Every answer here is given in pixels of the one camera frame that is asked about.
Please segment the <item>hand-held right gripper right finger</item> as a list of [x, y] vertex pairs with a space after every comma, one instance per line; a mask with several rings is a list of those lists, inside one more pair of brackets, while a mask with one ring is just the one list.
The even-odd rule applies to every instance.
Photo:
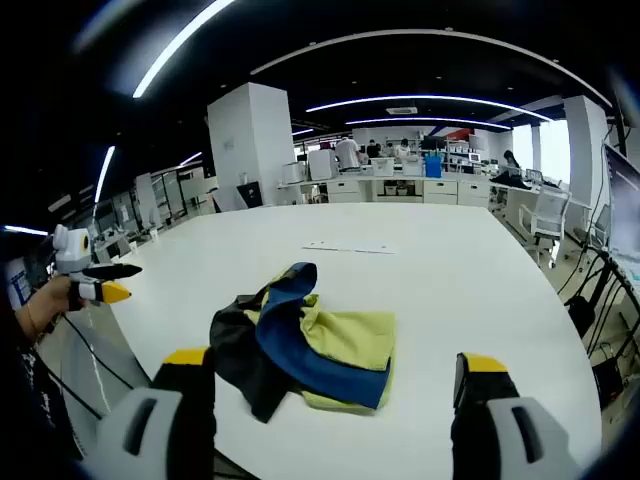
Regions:
[[456, 357], [451, 425], [455, 479], [577, 479], [562, 425], [535, 399], [522, 397], [498, 360]]

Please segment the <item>person's left hand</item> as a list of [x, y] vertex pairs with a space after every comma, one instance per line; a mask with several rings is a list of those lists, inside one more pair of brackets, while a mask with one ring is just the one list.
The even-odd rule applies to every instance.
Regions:
[[75, 286], [76, 283], [68, 276], [59, 275], [50, 279], [40, 290], [47, 311], [58, 315], [84, 308], [87, 301], [78, 296]]

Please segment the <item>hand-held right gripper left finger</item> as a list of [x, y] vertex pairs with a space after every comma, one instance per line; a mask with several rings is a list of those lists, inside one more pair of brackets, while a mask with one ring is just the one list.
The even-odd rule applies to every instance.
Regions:
[[177, 350], [100, 421], [82, 470], [89, 479], [212, 479], [214, 405], [214, 350]]

